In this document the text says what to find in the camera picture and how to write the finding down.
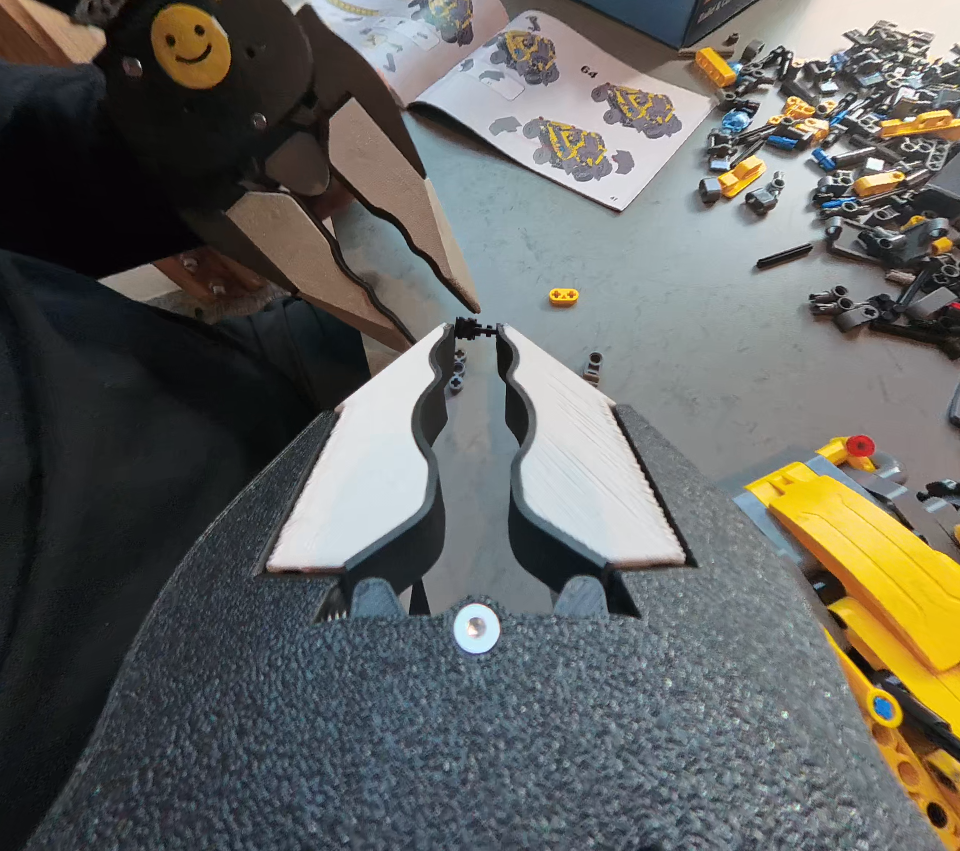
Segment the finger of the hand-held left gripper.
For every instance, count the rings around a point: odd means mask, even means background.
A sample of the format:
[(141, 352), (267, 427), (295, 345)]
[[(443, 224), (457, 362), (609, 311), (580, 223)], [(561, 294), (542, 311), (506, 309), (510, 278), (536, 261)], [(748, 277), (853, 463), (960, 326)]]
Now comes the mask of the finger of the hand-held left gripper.
[(294, 293), (384, 346), (402, 352), (412, 332), (349, 269), (330, 231), (290, 194), (248, 191), (226, 213), (246, 240)]
[(402, 233), (438, 281), (471, 313), (480, 314), (472, 272), (434, 185), (355, 99), (330, 116), (328, 160), (342, 185)]

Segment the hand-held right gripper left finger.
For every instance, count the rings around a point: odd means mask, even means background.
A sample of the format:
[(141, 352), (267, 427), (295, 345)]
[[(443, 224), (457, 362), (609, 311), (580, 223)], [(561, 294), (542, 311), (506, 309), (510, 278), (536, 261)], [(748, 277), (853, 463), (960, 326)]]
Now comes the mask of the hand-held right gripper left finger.
[(433, 445), (448, 422), (454, 327), (346, 398), (266, 561), (269, 573), (424, 574), (445, 517)]

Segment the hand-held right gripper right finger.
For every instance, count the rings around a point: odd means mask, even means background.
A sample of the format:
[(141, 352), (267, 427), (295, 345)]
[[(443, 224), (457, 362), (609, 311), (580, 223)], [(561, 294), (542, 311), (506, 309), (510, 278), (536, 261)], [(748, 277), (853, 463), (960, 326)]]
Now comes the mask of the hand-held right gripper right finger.
[(510, 535), (527, 570), (678, 567), (687, 553), (615, 403), (509, 324), (497, 327), (510, 466)]

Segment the person's left forearm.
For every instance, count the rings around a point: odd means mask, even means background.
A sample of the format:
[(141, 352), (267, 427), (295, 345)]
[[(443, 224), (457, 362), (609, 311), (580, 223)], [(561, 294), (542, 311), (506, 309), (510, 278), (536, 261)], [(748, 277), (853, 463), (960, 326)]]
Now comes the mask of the person's left forearm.
[(201, 246), (114, 126), (94, 65), (1, 63), (1, 245), (102, 279)]

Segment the grey desk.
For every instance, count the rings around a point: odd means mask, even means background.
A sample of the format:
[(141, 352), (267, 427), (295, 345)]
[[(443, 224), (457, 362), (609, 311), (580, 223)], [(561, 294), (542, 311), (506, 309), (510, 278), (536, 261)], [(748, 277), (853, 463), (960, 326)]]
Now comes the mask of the grey desk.
[[(510, 14), (549, 12), (642, 72), (697, 84), (672, 51), (585, 5), (501, 2)], [(958, 43), (958, 0), (760, 0), (710, 38), (739, 30), (745, 42), (783, 44), (803, 57), (835, 51), (842, 31), (877, 19), (933, 32), (936, 54)], [(845, 336), (803, 304), (831, 278), (872, 293), (882, 285), (877, 269), (824, 250), (754, 269), (755, 259), (821, 234), (806, 203), (814, 164), (778, 162), (784, 197), (767, 223), (751, 223), (742, 198), (706, 209), (695, 196), (702, 130), (616, 213), (519, 167), (439, 113), (411, 114), (407, 124), (462, 245), (482, 318), (506, 319), (570, 367), (598, 346), (601, 389), (648, 417), (724, 489), (737, 494), (756, 466), (796, 460), (815, 439), (844, 434), (843, 425), (903, 453), (920, 484), (957, 477), (958, 432), (945, 415), (958, 362), (881, 334), (859, 342), (865, 329)], [(411, 327), (453, 315), (455, 303), (429, 290), (425, 266), (393, 228), (359, 206), (334, 223), (350, 265), (382, 277), (378, 293)], [(581, 303), (547, 305), (550, 279), (570, 281)], [(454, 592), (478, 590), (510, 609), (540, 609), (545, 588), (515, 566), (506, 531), (485, 524), (506, 517), (508, 452), (517, 444), (503, 423), (496, 356), (480, 353), (479, 342), (464, 347), (470, 363), (478, 355), (478, 370), (451, 399), (438, 441), (453, 529), (427, 594), (435, 609)]]

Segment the paper instruction booklet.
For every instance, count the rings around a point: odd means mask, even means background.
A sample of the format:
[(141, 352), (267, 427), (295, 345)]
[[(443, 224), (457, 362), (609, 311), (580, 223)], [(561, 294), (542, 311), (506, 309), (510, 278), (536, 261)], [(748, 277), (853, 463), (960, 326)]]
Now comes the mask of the paper instruction booklet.
[(714, 109), (536, 9), (500, 0), (308, 0), (400, 107), (430, 108), (510, 160), (622, 211)]

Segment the person's dark clothing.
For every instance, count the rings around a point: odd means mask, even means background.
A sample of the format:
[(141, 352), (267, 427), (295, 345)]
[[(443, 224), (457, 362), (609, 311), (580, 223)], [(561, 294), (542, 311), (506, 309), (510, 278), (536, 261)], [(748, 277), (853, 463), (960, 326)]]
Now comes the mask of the person's dark clothing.
[(2, 252), (1, 831), (29, 839), (196, 539), (370, 377), (296, 298), (217, 325)]

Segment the yellow toy brick vehicle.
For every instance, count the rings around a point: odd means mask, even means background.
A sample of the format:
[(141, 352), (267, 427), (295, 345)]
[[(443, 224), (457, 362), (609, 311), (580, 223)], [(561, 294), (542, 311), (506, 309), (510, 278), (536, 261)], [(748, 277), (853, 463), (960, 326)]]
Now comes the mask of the yellow toy brick vehicle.
[(958, 849), (958, 483), (916, 492), (901, 462), (859, 434), (734, 502), (798, 573), (886, 765)]

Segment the pile of loose brick parts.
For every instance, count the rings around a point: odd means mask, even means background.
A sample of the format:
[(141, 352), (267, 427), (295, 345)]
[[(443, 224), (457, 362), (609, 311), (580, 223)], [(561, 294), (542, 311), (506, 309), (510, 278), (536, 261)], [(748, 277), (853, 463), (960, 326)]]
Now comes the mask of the pile of loose brick parts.
[(742, 203), (763, 221), (782, 202), (796, 158), (815, 174), (808, 207), (827, 253), (879, 268), (895, 292), (843, 284), (808, 295), (812, 317), (843, 335), (875, 332), (959, 353), (958, 45), (878, 20), (827, 58), (737, 33), (678, 57), (709, 82), (720, 116), (705, 139), (703, 208)]

